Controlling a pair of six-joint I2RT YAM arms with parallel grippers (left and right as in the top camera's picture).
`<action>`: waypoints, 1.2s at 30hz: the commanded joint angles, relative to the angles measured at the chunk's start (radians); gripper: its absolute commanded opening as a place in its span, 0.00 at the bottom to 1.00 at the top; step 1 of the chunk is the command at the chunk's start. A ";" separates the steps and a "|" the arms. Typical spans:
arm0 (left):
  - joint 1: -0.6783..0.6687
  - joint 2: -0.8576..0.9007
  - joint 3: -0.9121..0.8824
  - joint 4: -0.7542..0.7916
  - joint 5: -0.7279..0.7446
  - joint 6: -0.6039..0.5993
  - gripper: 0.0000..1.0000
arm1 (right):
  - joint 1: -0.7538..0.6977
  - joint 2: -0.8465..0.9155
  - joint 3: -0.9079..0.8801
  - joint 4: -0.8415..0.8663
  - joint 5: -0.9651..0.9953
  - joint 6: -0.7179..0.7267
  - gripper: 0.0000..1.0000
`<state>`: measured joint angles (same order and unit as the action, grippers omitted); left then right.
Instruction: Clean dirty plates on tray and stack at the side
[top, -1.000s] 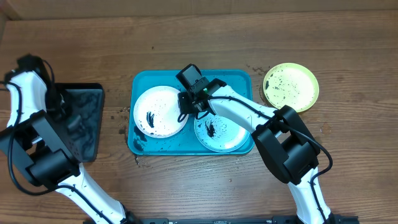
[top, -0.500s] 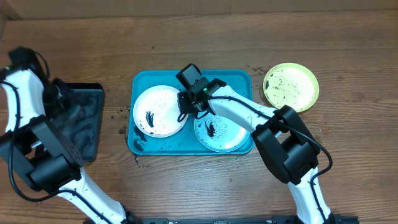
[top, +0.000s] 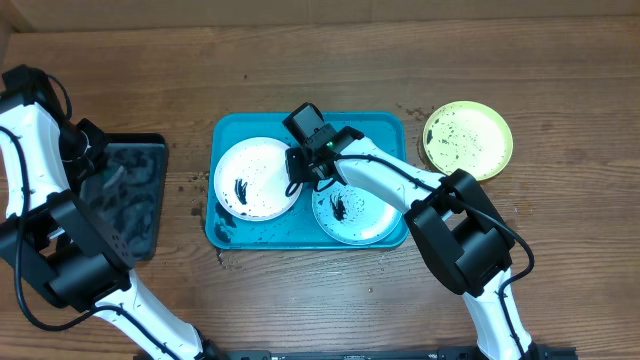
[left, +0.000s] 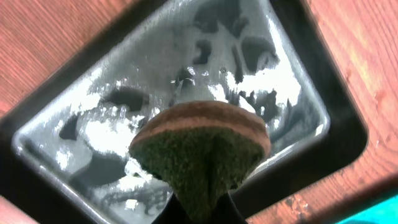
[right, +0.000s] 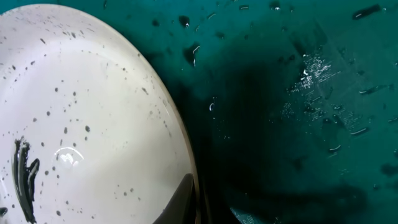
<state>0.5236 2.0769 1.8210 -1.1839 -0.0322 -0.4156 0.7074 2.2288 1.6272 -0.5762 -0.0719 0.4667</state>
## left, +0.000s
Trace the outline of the dark wet sponge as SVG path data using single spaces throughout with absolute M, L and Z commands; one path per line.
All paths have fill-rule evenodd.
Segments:
M 237 189 L 271 151 L 265 122 L 222 101 L 163 110 L 131 141 L 142 169 L 168 183 L 193 223 L 211 223 L 222 196 Z

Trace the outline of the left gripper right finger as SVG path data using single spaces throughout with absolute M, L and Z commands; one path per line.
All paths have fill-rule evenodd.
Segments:
M 247 224 L 229 193 L 222 195 L 213 212 L 213 224 Z

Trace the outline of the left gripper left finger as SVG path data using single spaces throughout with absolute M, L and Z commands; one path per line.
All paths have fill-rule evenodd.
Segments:
M 152 224 L 192 224 L 175 194 L 169 198 L 166 206 Z

